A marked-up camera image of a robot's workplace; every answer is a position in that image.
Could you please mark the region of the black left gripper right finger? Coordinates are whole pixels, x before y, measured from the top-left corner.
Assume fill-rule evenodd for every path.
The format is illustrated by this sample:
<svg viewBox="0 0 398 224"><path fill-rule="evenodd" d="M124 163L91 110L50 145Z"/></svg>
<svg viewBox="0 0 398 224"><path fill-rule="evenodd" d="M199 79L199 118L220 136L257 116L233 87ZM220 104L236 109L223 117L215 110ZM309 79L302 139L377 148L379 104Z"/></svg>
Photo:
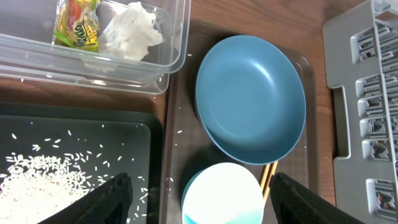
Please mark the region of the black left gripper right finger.
<svg viewBox="0 0 398 224"><path fill-rule="evenodd" d="M270 197L279 223L362 224L282 172L271 178Z"/></svg>

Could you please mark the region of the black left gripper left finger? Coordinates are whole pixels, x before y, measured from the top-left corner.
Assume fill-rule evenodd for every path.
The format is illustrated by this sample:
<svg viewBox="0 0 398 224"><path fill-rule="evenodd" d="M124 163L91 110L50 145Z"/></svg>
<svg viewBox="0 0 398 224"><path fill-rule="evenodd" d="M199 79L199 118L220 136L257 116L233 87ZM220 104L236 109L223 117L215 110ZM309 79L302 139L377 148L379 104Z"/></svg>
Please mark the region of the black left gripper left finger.
<svg viewBox="0 0 398 224"><path fill-rule="evenodd" d="M126 223L132 200L131 177L122 172L40 224Z"/></svg>

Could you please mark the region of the wooden chopstick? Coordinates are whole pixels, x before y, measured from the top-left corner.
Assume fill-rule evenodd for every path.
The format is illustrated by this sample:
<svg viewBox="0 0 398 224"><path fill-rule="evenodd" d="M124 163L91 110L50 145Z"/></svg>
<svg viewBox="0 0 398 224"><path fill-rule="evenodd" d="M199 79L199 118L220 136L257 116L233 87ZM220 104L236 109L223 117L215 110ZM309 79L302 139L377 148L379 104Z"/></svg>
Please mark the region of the wooden chopstick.
<svg viewBox="0 0 398 224"><path fill-rule="evenodd" d="M268 174L269 174L270 168L271 168L271 164L267 164L263 168L261 179L260 179L260 182L259 182L261 190L265 189L266 182L268 180Z"/></svg>
<svg viewBox="0 0 398 224"><path fill-rule="evenodd" d="M269 174L268 174L268 180L266 182L265 189L262 190L262 194L263 194L263 198L264 198L265 202L267 201L267 198L268 198L268 195L269 195L270 182L271 182L271 179L272 179L272 177L274 176L274 174L276 172L277 164L278 164L278 161L275 161L275 162L271 163L271 168L270 168Z"/></svg>

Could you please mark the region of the light blue bowl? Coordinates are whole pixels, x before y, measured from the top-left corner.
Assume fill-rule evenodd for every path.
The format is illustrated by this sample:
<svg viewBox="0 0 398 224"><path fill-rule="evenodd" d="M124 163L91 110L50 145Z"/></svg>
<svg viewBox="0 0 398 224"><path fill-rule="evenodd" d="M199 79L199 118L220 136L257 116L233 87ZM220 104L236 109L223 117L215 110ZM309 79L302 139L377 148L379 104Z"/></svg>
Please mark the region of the light blue bowl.
<svg viewBox="0 0 398 224"><path fill-rule="evenodd" d="M181 201L182 222L260 224L265 201L257 179L245 167L223 162L199 171Z"/></svg>

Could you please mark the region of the dark blue plate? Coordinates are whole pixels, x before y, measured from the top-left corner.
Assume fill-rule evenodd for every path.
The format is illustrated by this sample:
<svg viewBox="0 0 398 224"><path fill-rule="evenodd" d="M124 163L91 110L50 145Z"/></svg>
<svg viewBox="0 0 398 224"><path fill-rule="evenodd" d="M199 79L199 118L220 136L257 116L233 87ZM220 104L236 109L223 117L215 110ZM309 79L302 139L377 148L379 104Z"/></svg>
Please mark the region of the dark blue plate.
<svg viewBox="0 0 398 224"><path fill-rule="evenodd" d="M298 72L275 45L251 35L228 37L210 49L198 70L195 104L213 143L245 164L282 159L305 127Z"/></svg>

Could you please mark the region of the yellow green snack wrapper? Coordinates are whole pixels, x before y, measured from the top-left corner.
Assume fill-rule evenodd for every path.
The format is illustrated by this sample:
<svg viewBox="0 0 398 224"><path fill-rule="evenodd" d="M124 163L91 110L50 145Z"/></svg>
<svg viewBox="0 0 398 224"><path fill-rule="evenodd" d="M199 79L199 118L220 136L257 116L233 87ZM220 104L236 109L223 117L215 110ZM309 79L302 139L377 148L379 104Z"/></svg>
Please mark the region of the yellow green snack wrapper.
<svg viewBox="0 0 398 224"><path fill-rule="evenodd" d="M100 0L58 0L53 44L98 52Z"/></svg>

